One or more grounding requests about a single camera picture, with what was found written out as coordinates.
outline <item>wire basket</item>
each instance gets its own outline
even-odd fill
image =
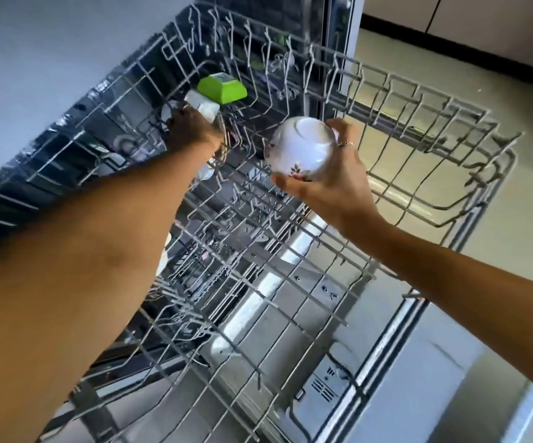
[[[286,118],[357,124],[380,212],[456,251],[515,163],[521,134],[500,135],[488,110],[198,2],[4,165],[0,239],[66,192],[166,151],[168,101],[219,71],[248,89],[222,107],[227,151],[212,163],[215,175],[185,195],[169,263],[139,312],[41,440],[78,423],[97,442],[182,432],[203,442],[233,439],[228,432],[289,439],[281,410],[315,362],[332,357],[331,333],[377,270],[396,275],[272,185],[264,146]],[[405,299],[385,342],[424,306]],[[383,342],[365,363],[382,359]],[[365,401],[363,380],[347,373]],[[134,417],[125,404],[139,393],[147,399]]]

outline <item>dishwasher door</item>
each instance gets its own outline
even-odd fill
[[[291,116],[353,122],[382,215],[459,251],[515,162],[517,136],[485,109],[200,0],[0,169],[0,240],[170,151],[168,106],[219,72],[248,97],[221,107],[214,175],[192,183],[169,262],[41,440],[394,440],[398,420],[423,441],[477,342],[273,186],[264,151]]]

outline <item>white cup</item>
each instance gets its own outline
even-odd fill
[[[273,172],[300,180],[315,180],[325,167],[337,132],[316,118],[286,119],[264,149],[264,158]]]

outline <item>tile floor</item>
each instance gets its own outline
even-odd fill
[[[533,280],[533,85],[363,29],[355,57],[489,108],[505,134],[525,132],[515,148],[519,156],[517,167],[463,253]],[[457,410],[452,415],[466,426],[452,426],[451,431],[445,431],[449,426],[443,426],[443,435],[451,434],[452,441],[498,439],[525,382],[520,373],[487,350],[464,382],[469,387],[464,400],[458,399],[458,395],[462,396],[458,392],[453,401],[459,404],[452,408]],[[486,396],[487,389],[480,386],[488,386],[490,397]],[[478,402],[484,406],[477,407]],[[524,441],[533,441],[532,436],[533,421]]]

